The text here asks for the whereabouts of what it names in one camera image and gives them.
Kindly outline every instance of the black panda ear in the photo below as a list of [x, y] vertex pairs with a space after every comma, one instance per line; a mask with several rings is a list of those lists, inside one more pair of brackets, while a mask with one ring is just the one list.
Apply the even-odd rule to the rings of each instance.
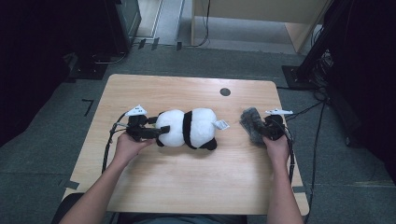
[[157, 146], [159, 146], [159, 147], [164, 147], [164, 146], [165, 146], [165, 145], [160, 141], [160, 139], [158, 139], [158, 138], [157, 138], [156, 142], [157, 142]]
[[215, 138], [212, 138], [212, 140], [208, 141], [207, 143], [203, 144], [199, 148], [206, 148], [207, 150], [214, 150], [218, 147], [218, 142], [216, 141]]

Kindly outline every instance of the person's arm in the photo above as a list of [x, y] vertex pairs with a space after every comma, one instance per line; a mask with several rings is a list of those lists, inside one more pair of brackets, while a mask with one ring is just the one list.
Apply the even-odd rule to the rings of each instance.
[[141, 149], [154, 142], [154, 139], [136, 142], [127, 133], [122, 133], [117, 141], [113, 161], [67, 212], [61, 223], [101, 223], [122, 171]]
[[300, 210], [291, 189], [287, 162], [289, 146], [285, 135], [276, 141], [263, 137], [274, 170], [273, 189], [267, 214], [267, 223], [303, 223]]

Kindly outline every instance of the cable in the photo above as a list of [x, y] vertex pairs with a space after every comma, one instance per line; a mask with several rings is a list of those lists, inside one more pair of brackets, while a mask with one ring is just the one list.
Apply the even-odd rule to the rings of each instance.
[[108, 137], [107, 144], [106, 144], [106, 148], [105, 148], [105, 155], [104, 155], [104, 157], [103, 157], [102, 173], [103, 173], [103, 172], [105, 171], [105, 169], [107, 168], [108, 151], [110, 150], [110, 144], [113, 143], [112, 137], [113, 137], [114, 133], [119, 132], [119, 131], [122, 131], [122, 130], [117, 130], [117, 131], [116, 131], [116, 128], [117, 128], [117, 126], [118, 126], [118, 123], [121, 121], [121, 119], [125, 116], [126, 113], [127, 113], [127, 112], [123, 113], [123, 114], [119, 117], [119, 119], [117, 119], [117, 122], [115, 122], [115, 123], [113, 124], [113, 127], [112, 127], [111, 130], [110, 130], [110, 136]]
[[294, 89], [291, 89], [289, 87], [276, 87], [277, 90], [288, 90], [288, 91], [294, 91]]
[[306, 215], [304, 223], [308, 222], [309, 216], [310, 216], [310, 214], [312, 212], [311, 207], [312, 207], [312, 202], [313, 202], [313, 199], [314, 199], [315, 178], [316, 178], [316, 172], [317, 172], [318, 136], [319, 136], [320, 126], [321, 126], [321, 121], [322, 121], [322, 118], [323, 118], [323, 111], [324, 111], [324, 106], [326, 105], [326, 101], [323, 101], [322, 103], [323, 103], [323, 107], [320, 110], [318, 128], [317, 128], [317, 133], [316, 133], [316, 136], [315, 136], [314, 155], [313, 155], [313, 160], [312, 160], [311, 195], [309, 197], [309, 202], [308, 202], [309, 213]]
[[93, 60], [94, 63], [99, 63], [99, 64], [113, 64], [113, 63], [119, 63], [122, 59], [124, 59], [126, 56], [126, 52], [123, 53], [123, 55], [121, 56], [120, 59], [114, 61], [114, 62], [106, 62], [106, 63], [101, 63], [101, 62], [97, 62], [96, 60]]
[[329, 70], [331, 68], [332, 55], [329, 50], [326, 49], [321, 57], [314, 61], [312, 73], [309, 75], [311, 82], [320, 88], [328, 86], [328, 82], [325, 77], [329, 74]]
[[288, 145], [289, 145], [289, 153], [290, 153], [290, 167], [289, 167], [289, 181], [293, 180], [293, 174], [294, 174], [294, 149], [293, 149], [293, 138], [291, 136], [291, 133], [287, 127], [285, 127], [285, 132], [286, 138], [288, 138]]
[[311, 47], [315, 44], [315, 42], [317, 42], [317, 37], [319, 37], [319, 35], [322, 33], [323, 31], [323, 26], [320, 27], [320, 29], [315, 33], [314, 36], [314, 32], [312, 31], [311, 33]]
[[208, 25], [208, 22], [209, 22], [209, 11], [210, 11], [210, 0], [207, 3], [206, 22], [204, 21], [204, 27], [206, 28], [206, 35], [205, 35], [204, 40], [201, 42], [201, 44], [192, 46], [194, 48], [201, 47], [209, 39], [209, 25]]
[[291, 120], [291, 119], [295, 119], [295, 118], [297, 118], [299, 115], [302, 115], [302, 114], [308, 112], [310, 109], [314, 108], [314, 107], [317, 106], [317, 105], [320, 105], [321, 103], [323, 103], [323, 102], [319, 102], [319, 103], [316, 103], [316, 104], [314, 104], [314, 105], [311, 105], [311, 106], [309, 106], [307, 109], [304, 109], [304, 110], [302, 110], [302, 111], [300, 111], [300, 112], [298, 112], [298, 113], [295, 113], [295, 114], [292, 114], [292, 115], [287, 115], [287, 116], [285, 116], [285, 119], [286, 119], [286, 121], [289, 121], [289, 120]]

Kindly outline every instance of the black panda leg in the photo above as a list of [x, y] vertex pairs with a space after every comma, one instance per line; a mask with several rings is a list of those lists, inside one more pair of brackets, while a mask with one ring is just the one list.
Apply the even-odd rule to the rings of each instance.
[[218, 147], [218, 142], [216, 141], [215, 138], [213, 138], [212, 140], [203, 144], [200, 148], [206, 148], [207, 150], [214, 150], [216, 149], [216, 147]]

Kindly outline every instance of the panda plush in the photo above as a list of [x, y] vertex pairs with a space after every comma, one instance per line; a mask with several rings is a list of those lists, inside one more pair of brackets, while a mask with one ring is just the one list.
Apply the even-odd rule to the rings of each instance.
[[162, 112], [155, 127], [160, 129], [169, 125], [170, 132], [161, 134], [157, 138], [157, 145], [181, 147], [186, 144], [193, 149], [214, 150], [218, 146], [215, 139], [216, 121], [215, 112], [208, 108], [195, 108], [187, 113], [177, 109]]

